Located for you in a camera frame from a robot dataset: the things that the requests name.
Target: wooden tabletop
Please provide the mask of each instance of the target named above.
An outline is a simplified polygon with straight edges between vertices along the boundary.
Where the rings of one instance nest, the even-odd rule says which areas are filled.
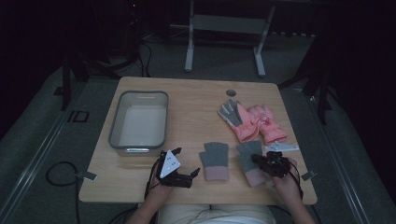
[[[92,203],[141,203],[152,164],[160,150],[181,147],[177,159],[178,172],[188,175],[200,167],[201,172],[192,181],[190,189],[174,188],[168,203],[243,203],[282,204],[271,183],[249,186],[238,160],[239,142],[218,110],[230,97],[227,90],[236,91],[233,99],[244,107],[267,104],[274,112],[275,121],[288,135],[287,144],[298,145],[290,120],[275,84],[231,82],[153,77],[123,77],[115,92],[103,130],[99,136],[88,171],[97,174],[96,181],[84,180],[79,198]],[[120,95],[125,91],[166,91],[169,95],[166,140],[154,156],[122,157],[108,143]],[[198,153],[204,143],[221,142],[229,145],[230,180],[205,181],[204,167]],[[285,152],[298,162],[300,174],[306,167],[300,150]],[[313,204],[317,196],[310,180],[301,183],[304,203]]]

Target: white desk frame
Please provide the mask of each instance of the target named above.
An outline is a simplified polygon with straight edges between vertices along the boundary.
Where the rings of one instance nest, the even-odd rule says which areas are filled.
[[[260,77],[265,76],[264,65],[262,62],[262,46],[273,18],[275,7],[270,7],[266,19],[236,18],[194,14],[194,0],[190,0],[190,25],[189,25],[189,45],[187,48],[186,65],[184,70],[192,70],[194,55],[194,30],[211,30],[222,32],[236,32],[245,34],[261,35],[259,44],[253,48],[256,60],[257,71]]]

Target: pink glove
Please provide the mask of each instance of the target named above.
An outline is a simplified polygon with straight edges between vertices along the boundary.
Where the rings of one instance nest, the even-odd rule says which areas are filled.
[[[260,134],[264,137],[265,145],[272,145],[275,141],[286,140],[287,135],[280,129],[274,121],[274,115],[268,105],[254,105],[247,109],[254,117],[253,123],[259,126]]]
[[[259,134],[259,127],[252,124],[253,117],[239,101],[229,99],[221,106],[219,115],[227,121],[240,143],[251,141]]]

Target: pair of gloves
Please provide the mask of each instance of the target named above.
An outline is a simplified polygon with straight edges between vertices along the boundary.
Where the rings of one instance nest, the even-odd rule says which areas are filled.
[[[228,181],[230,178],[228,170],[228,145],[219,142],[210,142],[205,143],[204,147],[205,151],[200,152],[199,156],[204,165],[206,181]],[[246,142],[237,146],[236,149],[239,152],[242,170],[251,187],[256,187],[269,179],[268,175],[251,159],[251,155],[253,154],[262,156],[261,141]]]
[[[219,115],[227,121],[240,143],[254,140],[259,133],[267,146],[287,137],[274,121],[268,105],[254,105],[246,110],[239,101],[229,99],[221,106]]]

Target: gray container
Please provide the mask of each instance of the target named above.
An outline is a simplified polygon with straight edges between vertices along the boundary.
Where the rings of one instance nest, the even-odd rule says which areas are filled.
[[[108,143],[120,156],[151,154],[150,151],[161,147],[165,142],[167,114],[166,92],[123,92],[117,105]]]

